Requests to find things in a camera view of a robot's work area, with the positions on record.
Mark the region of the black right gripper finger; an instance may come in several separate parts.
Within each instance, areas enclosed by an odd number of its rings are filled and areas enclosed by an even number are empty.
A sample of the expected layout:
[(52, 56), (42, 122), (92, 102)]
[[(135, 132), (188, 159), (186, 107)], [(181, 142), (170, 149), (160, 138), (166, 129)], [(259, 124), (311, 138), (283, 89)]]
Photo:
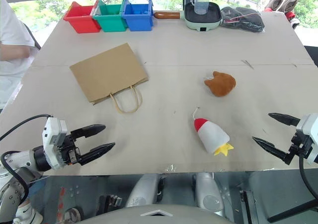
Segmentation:
[(276, 121), (283, 123), (288, 126), (297, 126), (300, 122), (299, 118), (287, 115), (287, 114), (281, 114), (281, 113), (268, 113), (268, 116), (275, 119)]
[(280, 160), (282, 160), (285, 164), (289, 165), (291, 163), (291, 160), (293, 159), (293, 157), (291, 157), (291, 155), (289, 153), (283, 152), (279, 149), (277, 149), (274, 144), (265, 141), (261, 138), (257, 138), (257, 137), (252, 137), (252, 139), (262, 148), (264, 149), (266, 152), (272, 154), (273, 156), (279, 158)]

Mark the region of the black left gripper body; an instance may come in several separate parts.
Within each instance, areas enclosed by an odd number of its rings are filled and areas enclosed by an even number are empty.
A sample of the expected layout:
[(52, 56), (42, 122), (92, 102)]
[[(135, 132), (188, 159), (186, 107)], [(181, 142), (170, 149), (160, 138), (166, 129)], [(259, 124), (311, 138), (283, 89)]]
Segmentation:
[(62, 160), (65, 164), (76, 164), (80, 160), (80, 151), (75, 146), (75, 141), (78, 138), (77, 131), (71, 131), (69, 135), (66, 135), (63, 143), (59, 146), (59, 152)]

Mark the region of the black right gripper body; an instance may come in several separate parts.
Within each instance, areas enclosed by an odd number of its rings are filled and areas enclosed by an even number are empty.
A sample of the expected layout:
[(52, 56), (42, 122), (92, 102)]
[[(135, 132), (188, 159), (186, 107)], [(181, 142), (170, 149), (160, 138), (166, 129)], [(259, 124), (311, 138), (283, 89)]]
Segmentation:
[(290, 153), (299, 157), (308, 157), (308, 152), (310, 151), (310, 137), (308, 135), (304, 135), (301, 132), (295, 132), (291, 142), (292, 144), (289, 148)]

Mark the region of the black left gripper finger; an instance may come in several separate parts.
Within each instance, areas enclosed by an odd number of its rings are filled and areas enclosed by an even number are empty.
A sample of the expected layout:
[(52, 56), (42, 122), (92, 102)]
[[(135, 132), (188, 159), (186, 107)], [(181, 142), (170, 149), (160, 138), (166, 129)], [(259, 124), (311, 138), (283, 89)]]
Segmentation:
[(98, 134), (99, 132), (103, 131), (105, 128), (106, 126), (101, 124), (85, 126), (85, 127), (71, 131), (71, 137), (73, 140), (76, 140), (80, 137), (88, 138)]
[(109, 152), (113, 147), (115, 146), (115, 143), (108, 143), (104, 145), (100, 145), (96, 148), (91, 149), (89, 152), (80, 155), (79, 164), (85, 165), (89, 162), (92, 162), (100, 157), (102, 157), (104, 154)]

